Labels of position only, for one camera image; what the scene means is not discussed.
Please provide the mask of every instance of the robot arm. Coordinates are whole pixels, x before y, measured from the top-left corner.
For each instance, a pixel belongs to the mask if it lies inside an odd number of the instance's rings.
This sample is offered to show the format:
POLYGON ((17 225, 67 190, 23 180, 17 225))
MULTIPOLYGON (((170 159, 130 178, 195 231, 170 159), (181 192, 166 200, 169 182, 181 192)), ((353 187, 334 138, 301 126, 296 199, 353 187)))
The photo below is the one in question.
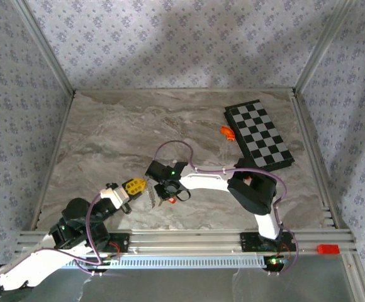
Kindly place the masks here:
MULTIPOLYGON (((235 167, 253 168, 254 165, 248 160, 240 159, 235 167)), ((202 172, 208 170, 228 171, 233 168, 234 166, 197 167, 197 169, 193 169, 186 162, 177 162, 174 167, 170 167, 154 160, 147 169, 146 176, 158 182, 154 188, 162 200, 171 197, 180 199, 179 194, 183 191, 186 191, 190 197, 189 190, 192 189, 215 189, 230 192, 247 211, 254 214, 258 223, 259 234, 267 239, 277 239, 280 228, 272 209, 272 200, 276 195, 276 181, 274 179, 254 172, 225 172, 220 174, 202 172)))
MULTIPOLYGON (((115 183, 106 187, 90 215, 91 237, 97 250, 104 250, 110 239, 103 222, 119 209, 129 214, 129 201, 139 197, 145 186, 144 181, 132 179, 121 187, 115 183)), ((20 301, 57 269, 92 252, 86 231, 89 206, 82 198, 71 200, 43 240, 16 260, 0 266, 0 301, 20 301)))

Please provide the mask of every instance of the red block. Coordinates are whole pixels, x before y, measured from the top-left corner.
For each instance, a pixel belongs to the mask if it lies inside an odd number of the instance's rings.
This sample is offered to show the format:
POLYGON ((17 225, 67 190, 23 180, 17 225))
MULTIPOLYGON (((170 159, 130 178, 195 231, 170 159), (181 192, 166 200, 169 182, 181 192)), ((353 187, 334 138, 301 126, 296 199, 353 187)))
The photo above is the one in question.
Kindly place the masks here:
POLYGON ((320 255, 337 255, 340 254, 339 246, 337 244, 320 244, 317 247, 320 255))

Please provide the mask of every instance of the chessboard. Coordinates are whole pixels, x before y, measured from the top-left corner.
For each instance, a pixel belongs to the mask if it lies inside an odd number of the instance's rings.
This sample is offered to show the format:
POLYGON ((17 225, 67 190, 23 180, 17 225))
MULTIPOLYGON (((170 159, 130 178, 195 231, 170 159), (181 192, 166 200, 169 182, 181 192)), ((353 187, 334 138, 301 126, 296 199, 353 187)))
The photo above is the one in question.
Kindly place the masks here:
POLYGON ((244 157, 269 172, 291 166, 295 160, 259 100, 225 109, 244 157))

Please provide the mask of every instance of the marble surface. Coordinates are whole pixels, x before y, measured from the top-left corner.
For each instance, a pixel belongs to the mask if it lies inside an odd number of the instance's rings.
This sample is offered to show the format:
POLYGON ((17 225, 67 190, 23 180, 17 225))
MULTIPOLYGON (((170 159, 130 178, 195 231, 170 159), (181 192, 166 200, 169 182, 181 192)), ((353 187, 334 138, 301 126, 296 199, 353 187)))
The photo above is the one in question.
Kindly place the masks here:
MULTIPOLYGON (((220 134, 226 125, 224 107, 260 99, 295 158, 276 171, 288 185, 279 206, 285 225, 320 228, 323 215, 317 185, 297 120, 285 92, 78 92, 72 104, 57 163, 43 202, 39 230, 60 218, 70 199, 90 201, 107 182, 119 184, 142 178, 156 148, 180 139, 194 148, 197 165, 228 165, 242 156, 236 142, 220 134)), ((159 159, 187 160, 189 150, 179 144, 164 147, 159 159)), ((151 208, 147 194, 131 203, 132 213, 117 213, 106 222, 116 229, 256 229, 254 216, 232 195, 197 189, 187 202, 151 208)))

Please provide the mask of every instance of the wall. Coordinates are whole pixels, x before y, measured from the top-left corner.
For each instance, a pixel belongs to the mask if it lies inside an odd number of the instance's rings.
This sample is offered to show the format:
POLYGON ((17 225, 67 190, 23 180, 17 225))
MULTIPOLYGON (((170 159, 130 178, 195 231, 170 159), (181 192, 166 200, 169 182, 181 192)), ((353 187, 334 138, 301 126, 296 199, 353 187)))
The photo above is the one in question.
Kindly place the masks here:
POLYGON ((365 0, 345 19, 304 99, 329 186, 365 268, 365 0))
POLYGON ((75 89, 294 86, 335 0, 28 0, 75 89))
POLYGON ((69 97, 9 0, 0 0, 0 264, 26 230, 69 97))

